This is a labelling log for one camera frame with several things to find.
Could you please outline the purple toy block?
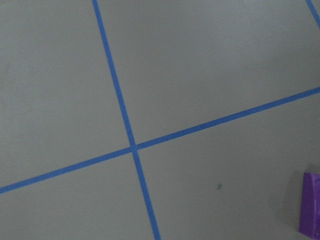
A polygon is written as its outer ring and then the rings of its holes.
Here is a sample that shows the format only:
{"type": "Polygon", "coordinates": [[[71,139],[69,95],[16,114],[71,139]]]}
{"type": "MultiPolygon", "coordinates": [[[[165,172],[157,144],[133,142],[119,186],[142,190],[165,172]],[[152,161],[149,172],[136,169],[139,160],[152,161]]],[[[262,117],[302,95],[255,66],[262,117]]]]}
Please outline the purple toy block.
{"type": "Polygon", "coordinates": [[[299,232],[313,239],[320,239],[320,175],[303,174],[299,232]]]}

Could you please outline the blue tape line crosswise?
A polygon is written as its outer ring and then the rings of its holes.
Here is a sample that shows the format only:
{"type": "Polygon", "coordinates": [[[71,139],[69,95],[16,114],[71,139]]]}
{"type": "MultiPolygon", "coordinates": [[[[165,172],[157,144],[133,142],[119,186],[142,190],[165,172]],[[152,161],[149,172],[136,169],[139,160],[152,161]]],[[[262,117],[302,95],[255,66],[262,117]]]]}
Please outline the blue tape line crosswise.
{"type": "MultiPolygon", "coordinates": [[[[230,115],[227,115],[227,116],[224,116],[224,117],[212,120],[212,121],[208,121],[208,122],[205,122],[205,123],[202,123],[199,125],[195,125],[195,126],[192,126],[192,127],[180,130],[180,131],[176,131],[176,132],[173,132],[170,134],[166,134],[164,136],[160,136],[160,137],[139,143],[139,144],[137,144],[137,149],[142,150],[145,148],[149,148],[151,146],[155,146],[155,145],[158,145],[158,144],[161,144],[164,142],[168,142],[168,141],[171,141],[171,140],[174,140],[174,139],[186,136],[186,135],[190,135],[190,134],[193,134],[193,133],[196,133],[196,132],[208,129],[208,128],[212,128],[212,127],[224,124],[224,123],[228,123],[228,122],[240,119],[240,118],[244,118],[246,116],[253,115],[253,114],[256,114],[256,113],[259,113],[262,111],[266,111],[266,110],[269,110],[269,109],[272,109],[272,108],[275,108],[278,106],[282,106],[282,105],[285,105],[285,104],[288,104],[288,103],[291,103],[291,102],[294,102],[294,101],[297,101],[297,100],[300,100],[303,98],[307,98],[307,97],[310,97],[312,95],[316,95],[319,93],[320,93],[320,88],[316,87],[316,88],[313,88],[313,89],[310,89],[307,91],[303,91],[303,92],[300,92],[300,93],[297,93],[297,94],[294,94],[294,95],[291,95],[288,97],[284,97],[284,98],[281,98],[281,99],[278,99],[278,100],[275,100],[272,102],[268,102],[268,103],[265,103],[265,104],[262,104],[259,106],[255,106],[255,107],[252,107],[252,108],[249,108],[249,109],[237,112],[237,113],[233,113],[233,114],[230,114],[230,115]]],[[[35,183],[38,183],[41,181],[55,178],[55,177],[79,170],[79,169],[86,168],[88,166],[92,166],[92,165],[95,165],[95,164],[98,164],[98,163],[101,163],[101,162],[104,162],[104,161],[107,161],[110,159],[117,158],[119,156],[129,154],[130,152],[131,152],[131,149],[129,147],[119,149],[119,150],[116,150],[116,151],[113,151],[113,152],[110,152],[110,153],[107,153],[107,154],[104,154],[104,155],[101,155],[98,157],[94,157],[94,158],[91,158],[91,159],[88,159],[88,160],[85,160],[82,162],[78,162],[76,164],[72,164],[72,165],[69,165],[69,166],[66,166],[63,168],[59,168],[54,171],[50,171],[50,172],[47,172],[47,173],[44,173],[44,174],[41,174],[38,176],[34,176],[34,177],[31,177],[31,178],[28,178],[28,179],[25,179],[22,181],[18,181],[18,182],[15,182],[15,183],[12,183],[12,184],[9,184],[6,186],[2,186],[0,188],[0,193],[4,194],[7,192],[11,192],[16,189],[20,189],[20,188],[23,188],[23,187],[26,187],[26,186],[29,186],[29,185],[32,185],[32,184],[35,184],[35,183]]]]}

